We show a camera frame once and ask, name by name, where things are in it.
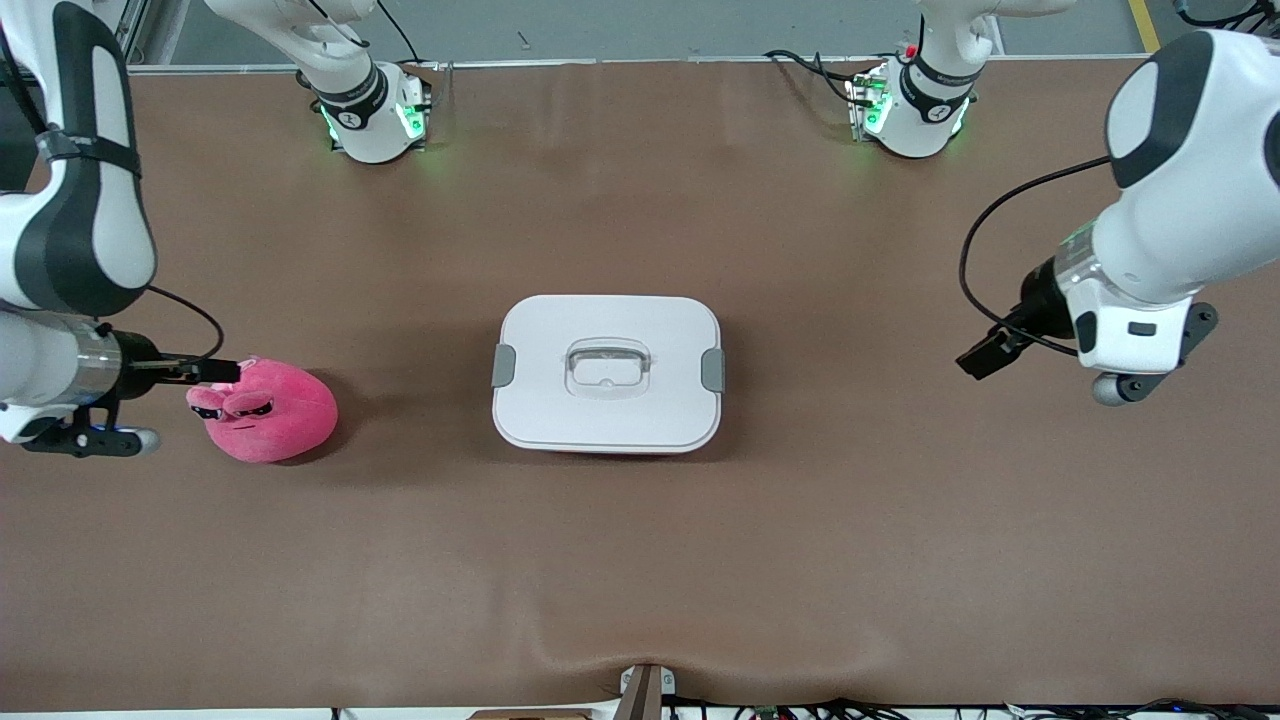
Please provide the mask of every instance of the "pink plush toy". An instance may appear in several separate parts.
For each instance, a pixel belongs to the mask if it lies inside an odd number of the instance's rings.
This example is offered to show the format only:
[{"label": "pink plush toy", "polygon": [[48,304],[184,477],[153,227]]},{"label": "pink plush toy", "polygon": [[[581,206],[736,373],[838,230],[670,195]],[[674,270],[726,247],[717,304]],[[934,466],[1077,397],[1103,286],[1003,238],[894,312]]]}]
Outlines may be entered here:
[{"label": "pink plush toy", "polygon": [[329,439],[338,404],[315,375],[265,357],[239,366],[238,383],[187,391],[187,404],[223,452],[244,462],[278,462]]}]

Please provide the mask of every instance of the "white lid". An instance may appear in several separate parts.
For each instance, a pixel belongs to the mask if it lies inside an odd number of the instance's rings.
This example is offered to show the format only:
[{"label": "white lid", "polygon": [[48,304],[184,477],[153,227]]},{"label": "white lid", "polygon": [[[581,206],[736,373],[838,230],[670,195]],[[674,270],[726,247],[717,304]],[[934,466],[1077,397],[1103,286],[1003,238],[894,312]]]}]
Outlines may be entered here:
[{"label": "white lid", "polygon": [[723,354],[696,300],[538,295],[507,313],[493,420],[512,445],[689,452],[719,427]]}]

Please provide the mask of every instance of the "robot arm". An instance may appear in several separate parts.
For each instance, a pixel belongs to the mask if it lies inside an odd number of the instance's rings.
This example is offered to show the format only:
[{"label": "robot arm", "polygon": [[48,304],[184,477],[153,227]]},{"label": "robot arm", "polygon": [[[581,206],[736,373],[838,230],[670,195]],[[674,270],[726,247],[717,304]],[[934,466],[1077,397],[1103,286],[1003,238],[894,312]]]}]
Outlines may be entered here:
[{"label": "robot arm", "polygon": [[[1258,37],[1197,31],[1129,76],[1106,123],[1120,200],[1028,275],[1014,325],[1074,337],[1103,384],[1180,365],[1217,322],[1196,293],[1280,258],[1277,54]],[[1027,345],[992,332],[960,359],[979,379]]]},{"label": "robot arm", "polygon": [[[128,456],[157,437],[115,425],[122,400],[157,383],[234,382],[238,369],[165,355],[140,334],[72,316],[123,310],[155,274],[124,59],[87,5],[0,3],[5,59],[27,65],[45,92],[45,118],[33,102],[28,114],[44,126],[35,129],[50,170],[40,192],[0,196],[0,438]],[[29,102],[9,70],[19,104]],[[91,424],[90,407],[105,410],[106,423]]]},{"label": "robot arm", "polygon": [[320,99],[334,142],[361,163],[385,163],[426,137],[430,87],[392,63],[374,63],[344,23],[376,0],[205,0],[284,53]]},{"label": "robot arm", "polygon": [[960,131],[969,94],[991,58],[987,15],[1061,13],[1075,0],[914,0],[920,6],[918,51],[891,58],[869,74],[863,131],[888,150],[927,158]]}]

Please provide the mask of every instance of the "yellow tape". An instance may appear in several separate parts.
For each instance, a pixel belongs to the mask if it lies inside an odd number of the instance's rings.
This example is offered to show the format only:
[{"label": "yellow tape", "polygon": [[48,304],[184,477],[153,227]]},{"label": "yellow tape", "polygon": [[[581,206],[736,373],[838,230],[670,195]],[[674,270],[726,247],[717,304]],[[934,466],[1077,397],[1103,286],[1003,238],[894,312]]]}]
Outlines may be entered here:
[{"label": "yellow tape", "polygon": [[1133,22],[1138,26],[1138,37],[1142,38],[1142,49],[1147,53],[1160,50],[1160,36],[1156,35],[1156,26],[1151,22],[1147,0],[1129,0],[1129,12],[1133,13]]}]

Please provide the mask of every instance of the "brown table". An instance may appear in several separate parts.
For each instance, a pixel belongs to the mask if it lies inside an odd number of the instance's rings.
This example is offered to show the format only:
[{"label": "brown table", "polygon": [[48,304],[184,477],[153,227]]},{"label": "brown table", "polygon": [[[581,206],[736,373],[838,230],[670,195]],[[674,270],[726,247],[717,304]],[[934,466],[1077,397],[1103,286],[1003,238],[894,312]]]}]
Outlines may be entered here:
[{"label": "brown table", "polygon": [[[925,161],[851,143],[794,67],[458,70],[387,167],[328,152],[288,76],[134,78],[157,284],[344,419],[310,462],[242,465],[161,388],[125,409],[151,457],[0,448],[0,708],[559,703],[636,661],[742,703],[1280,701],[1275,270],[1204,293],[1220,328],[1140,406],[1047,352],[952,364],[987,327],[969,222],[1100,154],[1132,67],[993,64]],[[1009,206],[974,287],[1011,304],[1115,192]],[[716,439],[508,447],[493,345],[540,292],[714,309]],[[161,300],[115,320],[209,341]]]}]

